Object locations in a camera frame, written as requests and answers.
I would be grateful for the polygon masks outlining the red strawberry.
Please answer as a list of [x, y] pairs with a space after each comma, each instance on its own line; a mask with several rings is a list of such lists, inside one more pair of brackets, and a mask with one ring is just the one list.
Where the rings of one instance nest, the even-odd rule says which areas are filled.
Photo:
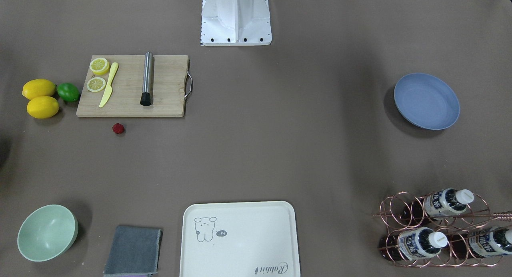
[[120, 123], [116, 123], [112, 126], [112, 131], [115, 133], [115, 134], [122, 134], [126, 131], [125, 127], [120, 124]]

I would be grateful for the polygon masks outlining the blue plate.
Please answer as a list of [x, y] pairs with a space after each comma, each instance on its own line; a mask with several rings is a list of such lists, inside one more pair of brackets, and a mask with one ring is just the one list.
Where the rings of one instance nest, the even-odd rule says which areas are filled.
[[427, 73], [403, 76], [395, 85], [394, 102], [408, 122], [428, 130], [449, 128], [460, 116], [460, 103], [453, 89]]

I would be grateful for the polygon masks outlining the steel muddler black tip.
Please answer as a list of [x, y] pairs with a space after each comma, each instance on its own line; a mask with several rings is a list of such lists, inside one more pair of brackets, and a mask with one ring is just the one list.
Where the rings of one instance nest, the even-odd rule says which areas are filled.
[[152, 52], [148, 51], [145, 54], [144, 71], [143, 71], [143, 84], [142, 95], [140, 104], [142, 106], [152, 105], [152, 84], [154, 76], [154, 56]]

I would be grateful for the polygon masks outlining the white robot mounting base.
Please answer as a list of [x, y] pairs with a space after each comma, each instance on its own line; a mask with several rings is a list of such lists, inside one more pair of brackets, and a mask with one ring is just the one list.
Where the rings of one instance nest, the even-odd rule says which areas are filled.
[[200, 44], [264, 46], [272, 42], [269, 0], [202, 0]]

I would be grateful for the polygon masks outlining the yellow plastic knife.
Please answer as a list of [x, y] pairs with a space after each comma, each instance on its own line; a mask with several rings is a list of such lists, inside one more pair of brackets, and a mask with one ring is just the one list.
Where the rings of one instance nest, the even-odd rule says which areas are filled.
[[110, 66], [110, 71], [108, 73], [108, 79], [107, 79], [107, 82], [106, 82], [106, 87], [104, 89], [104, 94], [101, 98], [101, 101], [100, 101], [100, 104], [99, 104], [99, 108], [103, 108], [106, 103], [108, 102], [108, 100], [110, 99], [110, 96], [112, 95], [113, 93], [113, 88], [112, 88], [112, 82], [115, 78], [115, 75], [118, 71], [118, 68], [119, 68], [119, 64], [117, 62], [113, 62]]

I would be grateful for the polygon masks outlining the lemon slice on board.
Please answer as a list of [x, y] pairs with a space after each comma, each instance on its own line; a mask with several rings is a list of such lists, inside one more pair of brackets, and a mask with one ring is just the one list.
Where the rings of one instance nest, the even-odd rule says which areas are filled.
[[101, 77], [94, 77], [88, 80], [86, 89], [89, 92], [100, 92], [106, 87], [106, 80]]

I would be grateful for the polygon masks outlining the lemon half on board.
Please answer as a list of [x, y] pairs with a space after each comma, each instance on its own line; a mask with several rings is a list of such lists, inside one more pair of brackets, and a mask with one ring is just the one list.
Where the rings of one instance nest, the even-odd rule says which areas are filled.
[[95, 76], [102, 76], [106, 74], [110, 69], [110, 62], [103, 57], [95, 58], [90, 62], [89, 70]]

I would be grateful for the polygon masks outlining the grey folded cloth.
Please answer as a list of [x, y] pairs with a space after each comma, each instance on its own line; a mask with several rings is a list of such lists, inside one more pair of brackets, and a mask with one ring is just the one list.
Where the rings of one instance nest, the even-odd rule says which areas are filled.
[[105, 277], [149, 277], [158, 272], [159, 228], [119, 225], [104, 267]]

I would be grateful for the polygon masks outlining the green lime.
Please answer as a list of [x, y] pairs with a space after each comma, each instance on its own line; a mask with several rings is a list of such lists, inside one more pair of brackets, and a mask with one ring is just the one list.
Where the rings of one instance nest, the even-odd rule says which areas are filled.
[[58, 85], [57, 94], [66, 102], [76, 102], [80, 98], [80, 91], [70, 82], [64, 82]]

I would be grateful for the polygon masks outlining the lower drink bottle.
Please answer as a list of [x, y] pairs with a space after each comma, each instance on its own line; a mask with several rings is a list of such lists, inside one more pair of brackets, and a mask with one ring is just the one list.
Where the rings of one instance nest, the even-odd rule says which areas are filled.
[[430, 259], [448, 245], [448, 237], [428, 227], [402, 230], [380, 239], [378, 248], [382, 256], [391, 261]]
[[458, 259], [497, 257], [512, 254], [512, 232], [505, 227], [474, 230], [450, 237], [450, 244]]

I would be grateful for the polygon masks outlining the upper dark drink bottle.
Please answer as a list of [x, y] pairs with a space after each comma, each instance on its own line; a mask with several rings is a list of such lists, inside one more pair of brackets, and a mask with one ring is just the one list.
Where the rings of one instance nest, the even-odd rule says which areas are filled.
[[474, 200], [474, 193], [468, 189], [446, 188], [404, 206], [401, 219], [411, 225], [426, 225], [463, 214]]

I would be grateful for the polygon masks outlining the lower yellow lemon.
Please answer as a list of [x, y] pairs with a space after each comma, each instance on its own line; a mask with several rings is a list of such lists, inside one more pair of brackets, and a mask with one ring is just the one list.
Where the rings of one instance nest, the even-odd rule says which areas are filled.
[[51, 118], [59, 111], [58, 101], [51, 96], [38, 96], [28, 102], [27, 113], [33, 118]]

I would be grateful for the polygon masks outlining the yellow lemon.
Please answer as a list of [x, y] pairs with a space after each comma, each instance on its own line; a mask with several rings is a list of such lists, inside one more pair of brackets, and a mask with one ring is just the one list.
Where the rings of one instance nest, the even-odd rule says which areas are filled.
[[56, 92], [56, 85], [47, 79], [39, 78], [26, 82], [22, 88], [22, 96], [33, 100], [39, 96], [53, 96]]
[[28, 102], [27, 113], [33, 118], [51, 118], [59, 111], [58, 101], [51, 96], [38, 96]]

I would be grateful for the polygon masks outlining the upper yellow lemon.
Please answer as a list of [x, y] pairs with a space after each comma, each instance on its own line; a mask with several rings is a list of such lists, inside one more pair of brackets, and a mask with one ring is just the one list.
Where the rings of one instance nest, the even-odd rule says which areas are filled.
[[56, 85], [47, 79], [39, 78], [26, 82], [22, 88], [22, 96], [33, 100], [39, 96], [53, 96], [56, 92]]

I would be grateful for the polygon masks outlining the mint green bowl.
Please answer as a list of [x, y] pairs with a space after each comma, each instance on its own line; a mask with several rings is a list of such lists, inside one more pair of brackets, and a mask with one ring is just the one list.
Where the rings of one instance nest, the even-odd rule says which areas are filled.
[[62, 205], [46, 205], [33, 211], [20, 226], [18, 250], [33, 262], [62, 255], [78, 235], [78, 220]]

